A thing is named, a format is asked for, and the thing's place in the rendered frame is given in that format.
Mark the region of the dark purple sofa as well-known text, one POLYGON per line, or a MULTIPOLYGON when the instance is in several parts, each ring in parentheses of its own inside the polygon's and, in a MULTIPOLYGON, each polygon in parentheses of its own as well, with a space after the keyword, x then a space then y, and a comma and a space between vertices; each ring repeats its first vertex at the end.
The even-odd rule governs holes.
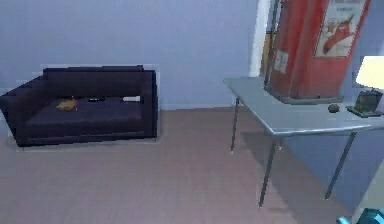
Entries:
POLYGON ((156 72, 141 65, 45 68, 1 95, 0 111, 19 147, 155 138, 156 72), (126 96, 141 100, 122 101, 126 96), (56 108, 72 99, 75 109, 56 108))

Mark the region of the grey metal table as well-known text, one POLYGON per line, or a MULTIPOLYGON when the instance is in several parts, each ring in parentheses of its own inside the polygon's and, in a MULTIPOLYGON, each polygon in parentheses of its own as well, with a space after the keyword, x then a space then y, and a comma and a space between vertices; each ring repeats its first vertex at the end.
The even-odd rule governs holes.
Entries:
POLYGON ((276 148, 281 146, 282 138, 332 133, 349 134, 343 153, 324 196, 325 199, 328 199, 331 196, 357 133, 362 131, 384 130, 384 116, 360 118, 346 110, 346 103, 342 103, 343 108, 337 113, 329 113, 326 104, 284 104, 266 92, 264 89, 264 80, 261 77, 225 78, 223 83, 236 99, 230 151, 234 151, 239 103, 242 103, 249 109, 255 119, 261 123, 265 132, 272 137, 267 168, 259 196, 259 207, 262 207, 264 204, 274 154, 276 148))

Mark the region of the white door frame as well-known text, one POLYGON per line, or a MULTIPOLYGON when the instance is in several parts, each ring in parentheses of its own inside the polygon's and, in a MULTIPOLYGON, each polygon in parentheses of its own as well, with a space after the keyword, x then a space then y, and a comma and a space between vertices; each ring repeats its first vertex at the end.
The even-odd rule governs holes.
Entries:
POLYGON ((250 77, 260 75, 270 4, 271 0, 258 0, 249 69, 250 77))

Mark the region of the yellow cloth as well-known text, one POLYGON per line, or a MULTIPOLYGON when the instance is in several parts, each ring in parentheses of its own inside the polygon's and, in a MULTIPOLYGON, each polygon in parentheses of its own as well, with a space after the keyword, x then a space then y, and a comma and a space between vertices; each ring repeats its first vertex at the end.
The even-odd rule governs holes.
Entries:
POLYGON ((58 110, 62 110, 62 111, 70 111, 70 110, 73 110, 75 109, 77 106, 77 101, 75 99, 72 99, 72 100, 65 100, 63 102, 60 102, 56 108, 58 110))

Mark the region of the red cabinet with poster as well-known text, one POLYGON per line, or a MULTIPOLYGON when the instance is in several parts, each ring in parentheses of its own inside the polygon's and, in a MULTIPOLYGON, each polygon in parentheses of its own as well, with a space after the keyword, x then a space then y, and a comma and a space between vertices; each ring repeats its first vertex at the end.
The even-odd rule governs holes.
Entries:
POLYGON ((340 103, 371 0, 277 0, 264 89, 285 104, 340 103))

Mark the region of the table lamp with pale shade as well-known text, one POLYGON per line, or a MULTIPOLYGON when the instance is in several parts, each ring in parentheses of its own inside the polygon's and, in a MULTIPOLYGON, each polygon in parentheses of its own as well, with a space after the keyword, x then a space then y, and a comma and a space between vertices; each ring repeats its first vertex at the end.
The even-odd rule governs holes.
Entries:
POLYGON ((361 117, 380 117, 381 111, 377 107, 384 90, 384 56, 365 56, 359 68, 356 82, 369 90, 361 91, 353 106, 346 109, 361 117))

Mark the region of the teal object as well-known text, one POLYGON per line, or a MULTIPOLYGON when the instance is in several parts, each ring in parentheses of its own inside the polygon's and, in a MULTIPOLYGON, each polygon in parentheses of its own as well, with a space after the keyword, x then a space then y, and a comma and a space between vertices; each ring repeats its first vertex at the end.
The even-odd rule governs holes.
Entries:
POLYGON ((339 217, 336 224, 384 224, 384 210, 365 208, 355 223, 345 217, 339 217))

